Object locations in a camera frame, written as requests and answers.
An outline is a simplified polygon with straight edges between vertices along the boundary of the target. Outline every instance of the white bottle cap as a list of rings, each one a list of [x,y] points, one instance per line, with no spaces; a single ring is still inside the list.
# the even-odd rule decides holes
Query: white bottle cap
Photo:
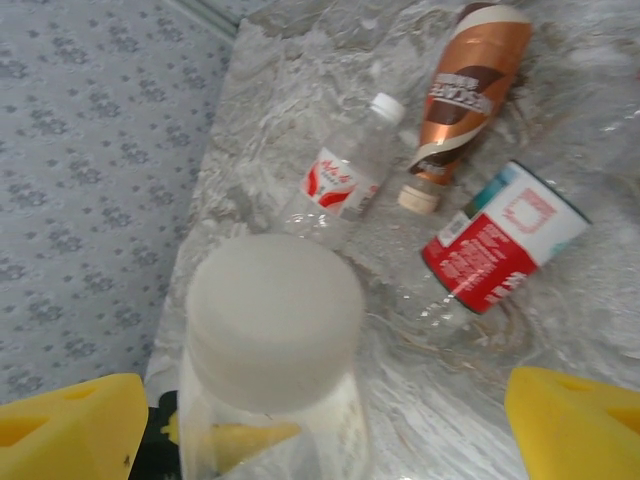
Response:
[[[211,395],[285,413],[351,371],[364,296],[330,250],[290,235],[234,238],[198,267],[187,295],[187,354]]]
[[[421,215],[433,213],[438,208],[440,197],[421,192],[405,185],[398,195],[398,203],[404,208]]]
[[[398,125],[404,117],[405,108],[395,98],[379,93],[371,102],[371,109]]]

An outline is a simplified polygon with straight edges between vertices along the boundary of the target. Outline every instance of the black object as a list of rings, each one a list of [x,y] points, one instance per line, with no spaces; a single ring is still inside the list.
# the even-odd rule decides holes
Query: black object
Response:
[[[178,392],[166,392],[158,408],[149,407],[149,419],[133,462],[129,480],[181,480],[178,445],[161,430],[178,410]]]

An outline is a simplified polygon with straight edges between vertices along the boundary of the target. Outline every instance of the patterned wall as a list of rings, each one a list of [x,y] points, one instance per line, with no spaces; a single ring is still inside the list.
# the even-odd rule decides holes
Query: patterned wall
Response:
[[[0,15],[4,403],[143,372],[231,47],[155,0]]]

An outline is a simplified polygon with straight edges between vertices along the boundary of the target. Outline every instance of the marble countertop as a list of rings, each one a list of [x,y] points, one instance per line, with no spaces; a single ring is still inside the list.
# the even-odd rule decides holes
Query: marble countertop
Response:
[[[621,288],[640,284],[639,269],[626,268],[640,266],[640,253],[616,254],[617,237],[595,235],[563,252],[505,304],[508,325],[484,332],[485,341],[461,338],[460,348],[435,351],[385,319],[386,293],[375,285],[388,263],[424,244],[501,164],[553,128],[584,99],[577,91],[604,84],[605,73],[635,75],[640,64],[640,26],[628,14],[640,14],[635,0],[505,3],[531,17],[534,38],[508,102],[440,213],[409,217],[383,192],[376,215],[343,252],[372,285],[358,367],[376,479],[526,478],[502,408],[517,365],[640,387],[640,335],[631,321],[640,309],[635,291]],[[177,386],[184,299],[196,265],[222,239],[268,228],[330,130],[384,91],[408,107],[394,160],[412,156],[427,83],[462,5],[283,0],[243,21],[147,371],[151,402]],[[624,200],[637,205],[637,184],[630,188]],[[640,238],[626,217],[614,217],[622,237]]]

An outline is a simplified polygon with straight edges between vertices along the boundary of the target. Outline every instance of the red and white label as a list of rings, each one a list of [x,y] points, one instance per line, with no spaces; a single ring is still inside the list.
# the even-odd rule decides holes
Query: red and white label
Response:
[[[507,168],[507,185],[472,218],[458,213],[422,251],[445,288],[476,313],[509,295],[589,226],[529,171],[516,162]]]
[[[355,220],[362,215],[379,185],[323,148],[300,187],[328,212]]]

